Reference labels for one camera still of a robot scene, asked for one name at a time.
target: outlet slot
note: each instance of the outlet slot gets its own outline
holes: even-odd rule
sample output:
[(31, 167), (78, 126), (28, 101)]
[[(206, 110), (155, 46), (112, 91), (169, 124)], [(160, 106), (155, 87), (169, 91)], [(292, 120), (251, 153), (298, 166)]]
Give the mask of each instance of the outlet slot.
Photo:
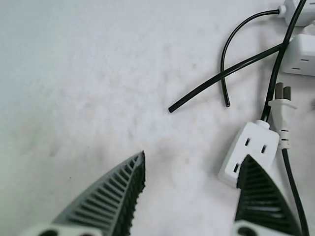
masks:
[(261, 150), (261, 153), (265, 153), (265, 150), (266, 150), (266, 148), (267, 148), (267, 146), (266, 145), (264, 145), (263, 147), (262, 147), (262, 150)]
[(239, 164), (236, 164), (235, 167), (234, 167), (233, 172), (236, 173), (239, 167), (240, 167), (240, 165), (239, 165)]
[(246, 140), (245, 146), (248, 146), (248, 144), (250, 143), (250, 140), (251, 140), (251, 139), (247, 139), (247, 140)]

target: white fabric backdrop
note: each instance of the white fabric backdrop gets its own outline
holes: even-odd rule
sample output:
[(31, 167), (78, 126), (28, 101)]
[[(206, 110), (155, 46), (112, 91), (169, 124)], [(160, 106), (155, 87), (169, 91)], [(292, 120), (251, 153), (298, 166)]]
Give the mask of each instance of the white fabric backdrop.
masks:
[[(219, 84), (172, 115), (167, 108), (218, 72), (223, 44), (241, 21), (281, 3), (2, 0), (1, 235), (50, 222), (144, 150), (147, 187), (131, 234), (228, 236), (239, 192), (217, 173), (238, 129), (260, 117), (275, 57), (228, 77), (228, 109)], [(250, 23), (226, 65), (281, 43), (285, 31), (277, 17)], [(315, 233), (315, 79), (281, 74), (279, 81), (292, 86), (299, 107), (290, 160)], [(292, 204), (281, 155), (271, 175)]]

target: white outlet box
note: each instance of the white outlet box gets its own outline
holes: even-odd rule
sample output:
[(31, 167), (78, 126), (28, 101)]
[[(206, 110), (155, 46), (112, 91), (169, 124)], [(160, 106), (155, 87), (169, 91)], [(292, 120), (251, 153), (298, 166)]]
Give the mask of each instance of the white outlet box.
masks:
[(315, 76), (315, 36), (295, 36), (286, 50), (281, 69), (286, 73)]
[(219, 171), (222, 182), (236, 188), (241, 164), (248, 154), (265, 170), (270, 168), (280, 137), (269, 127), (268, 123), (257, 120), (255, 123), (248, 122), (238, 132)]
[[(279, 7), (279, 17), (284, 17), (289, 25), (300, 0), (285, 0)], [(315, 0), (307, 0), (295, 26), (304, 27), (315, 20)]]

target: black power cord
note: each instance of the black power cord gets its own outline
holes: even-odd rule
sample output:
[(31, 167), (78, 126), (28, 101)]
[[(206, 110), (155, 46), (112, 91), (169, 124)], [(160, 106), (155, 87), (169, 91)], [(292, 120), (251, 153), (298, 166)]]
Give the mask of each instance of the black power cord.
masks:
[(180, 100), (178, 100), (176, 103), (174, 103), (172, 106), (170, 106), (168, 108), (169, 112), (172, 113), (173, 111), (175, 111), (176, 109), (180, 108), (182, 105), (184, 105), (186, 102), (188, 102), (189, 100), (191, 100), (193, 97), (195, 97), (196, 95), (198, 95), (199, 93), (201, 93), (203, 90), (205, 90), (206, 88), (210, 87), (211, 85), (215, 84), (216, 82), (218, 82), (219, 80), (221, 80), (222, 78), (224, 78), (225, 76), (228, 76), (248, 65), (251, 65), (273, 53), (276, 53), (277, 51), (280, 50), (282, 44), (279, 44), (271, 49), (268, 49), (267, 51), (264, 51), (262, 53), (259, 53), (247, 60), (244, 60), (228, 69), (226, 69), (225, 71), (217, 74), (216, 76), (208, 79), (206, 82), (204, 82), (203, 84), (199, 85), (197, 88), (195, 88), (193, 91), (191, 91), (190, 93), (188, 93), (187, 95), (185, 95), (184, 97), (182, 97)]
[[(238, 27), (236, 27), (236, 29), (232, 32), (232, 34), (229, 36), (229, 38), (227, 39), (225, 46), (223, 48), (222, 51), (222, 55), (221, 55), (221, 61), (220, 61), (220, 72), (224, 71), (224, 61), (225, 61), (225, 55), (227, 52), (227, 48), (230, 45), (233, 37), (236, 35), (236, 33), (244, 26), (246, 25), (248, 22), (260, 17), (260, 16), (267, 16), (267, 15), (279, 15), (280, 11), (277, 10), (271, 10), (271, 11), (263, 11), (260, 13), (257, 13), (255, 15), (252, 15), (250, 17), (248, 17), (245, 21), (243, 21), (241, 24), (238, 25)], [(228, 92), (227, 92), (227, 88), (226, 88), (226, 82), (225, 82), (225, 77), (223, 77), (221, 79), (221, 85), (222, 85), (222, 92), (223, 92), (223, 96), (224, 96), (224, 101), (225, 101), (225, 105), (226, 107), (231, 106), (230, 104), (230, 99), (228, 96)]]
[(297, 190), (297, 187), (296, 187), (296, 184), (295, 184), (295, 181), (294, 181), (294, 177), (293, 177), (293, 174), (292, 174), (292, 170), (291, 170), (291, 166), (290, 166), (289, 155), (287, 153), (287, 149), (282, 149), (282, 156), (283, 156), (283, 161), (284, 161), (287, 177), (289, 179), (291, 190), (292, 190), (292, 194), (293, 194), (294, 201), (295, 201), (295, 204), (296, 204), (297, 212), (299, 214), (300, 224), (301, 224), (301, 229), (302, 229), (302, 235), (303, 236), (309, 236), (310, 235), (309, 227), (307, 225), (307, 220), (306, 220), (305, 212), (304, 212), (304, 209), (303, 209), (303, 205), (302, 205), (302, 202), (301, 202), (301, 199), (300, 199), (300, 195), (299, 195), (299, 192)]
[(273, 100), (274, 92), (275, 92), (275, 86), (276, 86), (276, 82), (277, 82), (277, 76), (278, 76), (278, 73), (280, 70), (280, 65), (281, 65), (281, 62), (284, 58), (285, 51), (286, 51), (286, 49), (290, 43), (290, 39), (291, 39), (293, 30), (294, 30), (294, 27), (295, 27), (296, 22), (297, 22), (300, 14), (301, 14), (303, 7), (305, 5), (305, 2), (306, 2), (306, 0), (300, 0), (299, 5), (297, 6), (297, 8), (293, 14), (293, 17), (290, 21), (290, 24), (287, 28), (282, 46), (281, 46), (280, 51), (278, 53), (278, 56), (277, 56), (277, 59), (276, 59), (276, 62), (275, 62), (275, 65), (274, 65), (274, 68), (272, 70), (271, 77), (270, 77), (270, 82), (269, 82), (269, 86), (268, 86), (268, 92), (267, 92), (267, 96), (266, 96), (265, 106), (264, 106), (264, 109), (263, 109), (263, 112), (262, 112), (262, 115), (260, 118), (263, 121), (267, 121), (269, 118), (271, 108), (270, 108), (268, 103), (269, 103), (269, 101)]

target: plug prong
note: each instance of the plug prong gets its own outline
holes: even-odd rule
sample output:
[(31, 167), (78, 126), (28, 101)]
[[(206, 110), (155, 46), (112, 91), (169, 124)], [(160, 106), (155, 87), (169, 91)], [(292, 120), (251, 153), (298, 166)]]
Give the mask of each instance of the plug prong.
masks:
[(291, 87), (285, 87), (283, 89), (283, 98), (291, 101)]
[(276, 99), (283, 99), (284, 97), (284, 84), (277, 83), (276, 84)]

